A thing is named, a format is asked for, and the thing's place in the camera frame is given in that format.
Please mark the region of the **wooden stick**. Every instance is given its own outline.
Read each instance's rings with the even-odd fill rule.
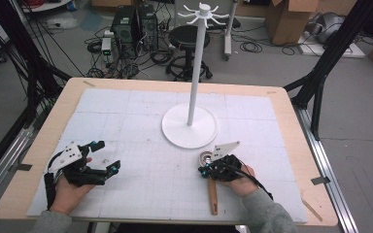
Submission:
[[[208,178],[208,190],[210,193],[211,213],[213,216],[218,215],[218,197],[217,197],[217,184],[211,178]]]

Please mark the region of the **human hand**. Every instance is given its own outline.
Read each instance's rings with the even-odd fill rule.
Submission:
[[[254,169],[250,166],[243,165],[241,170],[251,176],[255,176]],[[241,197],[248,196],[259,189],[259,187],[247,177],[239,178],[224,184],[229,186],[232,191]]]
[[[56,184],[56,196],[50,207],[51,212],[58,212],[69,216],[71,212],[81,203],[87,193],[95,187],[94,184],[85,184],[80,187],[69,183],[65,176],[59,177]]]

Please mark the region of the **computer tower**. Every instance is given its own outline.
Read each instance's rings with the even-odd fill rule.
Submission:
[[[117,42],[119,58],[136,58],[140,41],[138,17],[134,6],[118,6],[111,30]]]
[[[154,13],[153,5],[140,6],[138,12],[144,50],[158,50],[158,20]]]

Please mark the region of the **human arm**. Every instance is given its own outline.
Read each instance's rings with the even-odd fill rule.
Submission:
[[[77,187],[62,175],[56,184],[56,196],[48,211],[42,211],[29,233],[61,233],[71,225],[71,212],[81,203],[95,185]]]
[[[254,176],[254,169],[243,166],[243,171]],[[240,178],[226,183],[237,195],[243,197],[243,204],[248,211],[246,224],[251,232],[296,232],[296,227],[289,213],[275,203],[248,178]]]

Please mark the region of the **gray sleeve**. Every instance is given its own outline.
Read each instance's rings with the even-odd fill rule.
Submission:
[[[28,233],[63,233],[71,225],[72,218],[60,213],[42,211],[32,231]]]
[[[252,233],[297,232],[289,213],[271,200],[264,190],[259,189],[244,197],[248,210],[247,225]]]

